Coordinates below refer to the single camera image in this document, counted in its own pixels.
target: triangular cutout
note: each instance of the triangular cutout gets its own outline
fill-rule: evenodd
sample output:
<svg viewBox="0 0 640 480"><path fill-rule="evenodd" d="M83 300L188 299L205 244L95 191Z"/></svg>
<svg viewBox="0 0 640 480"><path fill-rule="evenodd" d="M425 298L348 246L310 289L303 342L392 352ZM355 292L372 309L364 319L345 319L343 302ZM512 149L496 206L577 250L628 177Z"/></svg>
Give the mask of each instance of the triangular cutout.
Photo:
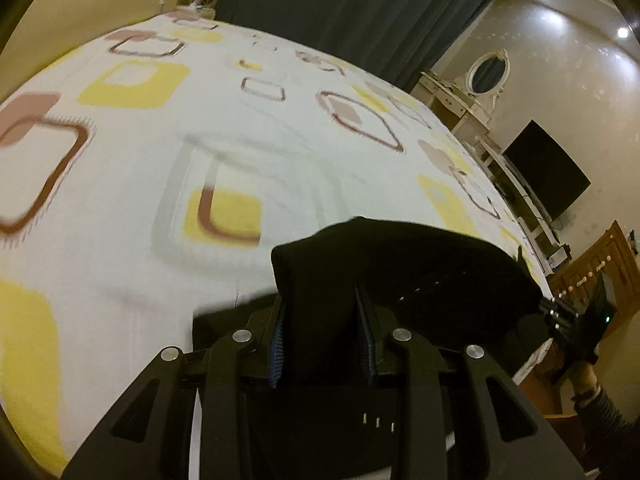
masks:
<svg viewBox="0 0 640 480"><path fill-rule="evenodd" d="M114 425L113 436L137 443L144 441L159 386L160 380L149 381Z"/></svg>
<svg viewBox="0 0 640 480"><path fill-rule="evenodd" d="M489 389L491 402L494 406L500 437L505 442L512 442L536 433L533 422L505 390L502 383L493 377L488 377L486 387Z"/></svg>

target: bracelet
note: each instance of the bracelet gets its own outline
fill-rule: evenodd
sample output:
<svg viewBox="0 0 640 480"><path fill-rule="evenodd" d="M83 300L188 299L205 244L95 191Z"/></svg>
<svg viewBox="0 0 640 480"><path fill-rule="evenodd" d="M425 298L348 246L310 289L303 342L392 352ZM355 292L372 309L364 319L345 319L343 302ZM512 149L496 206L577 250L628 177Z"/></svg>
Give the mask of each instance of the bracelet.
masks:
<svg viewBox="0 0 640 480"><path fill-rule="evenodd" d="M581 394L574 395L571 400L574 400L578 407L584 408L600 394L601 390L602 387L600 386L600 381L598 381L593 388L590 388L589 390Z"/></svg>

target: dark sleeve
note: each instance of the dark sleeve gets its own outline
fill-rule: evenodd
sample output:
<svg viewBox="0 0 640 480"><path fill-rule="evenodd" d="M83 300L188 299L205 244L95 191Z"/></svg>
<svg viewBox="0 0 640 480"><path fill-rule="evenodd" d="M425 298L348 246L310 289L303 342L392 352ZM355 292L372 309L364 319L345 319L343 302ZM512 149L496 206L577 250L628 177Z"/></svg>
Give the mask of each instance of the dark sleeve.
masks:
<svg viewBox="0 0 640 480"><path fill-rule="evenodd" d="M575 411L584 428L586 459L584 468L603 469L622 443L632 433L633 425L625 422L604 388L585 407Z"/></svg>

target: white mirror frame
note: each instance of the white mirror frame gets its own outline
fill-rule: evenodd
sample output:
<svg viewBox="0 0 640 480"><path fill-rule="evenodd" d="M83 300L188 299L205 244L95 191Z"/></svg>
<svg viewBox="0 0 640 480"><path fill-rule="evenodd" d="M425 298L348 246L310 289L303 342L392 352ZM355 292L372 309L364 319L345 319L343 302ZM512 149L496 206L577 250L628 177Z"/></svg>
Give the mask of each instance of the white mirror frame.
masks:
<svg viewBox="0 0 640 480"><path fill-rule="evenodd" d="M502 74L502 77L500 78L500 81L498 81L497 85L494 86L491 90L481 94L476 93L472 88L474 75L476 74L478 68L480 68L480 65L482 65L482 63L484 63L487 59L491 59L492 57L497 57L498 59L504 60L504 73ZM478 59L476 59L473 65L471 65L469 70L466 72L464 78L460 77L456 80L456 82L462 83L463 90L468 94L473 95L476 98L476 101L478 101L478 103L481 105L481 107L484 108L487 113L491 114L494 111L496 100L504 89L504 84L507 82L510 71L511 63L509 62L509 56L507 54L507 51L501 48L495 52L487 52L486 54L483 54Z"/></svg>

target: tv stand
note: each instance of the tv stand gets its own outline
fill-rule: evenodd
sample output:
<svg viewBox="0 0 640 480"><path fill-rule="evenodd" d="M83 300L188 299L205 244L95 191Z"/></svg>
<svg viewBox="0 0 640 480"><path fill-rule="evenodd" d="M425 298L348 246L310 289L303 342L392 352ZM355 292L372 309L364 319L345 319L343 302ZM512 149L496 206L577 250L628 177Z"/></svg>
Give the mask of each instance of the tv stand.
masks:
<svg viewBox="0 0 640 480"><path fill-rule="evenodd" d="M475 146L471 146L468 142L463 144L489 179L494 182L494 186L495 182L500 182L501 186L508 187L511 191L514 200L507 200L507 202L510 203L518 224L536 251L545 276L552 274L553 271L546 259L560 248L560 241L551 229L548 213L530 189L527 181L481 137L476 137Z"/></svg>

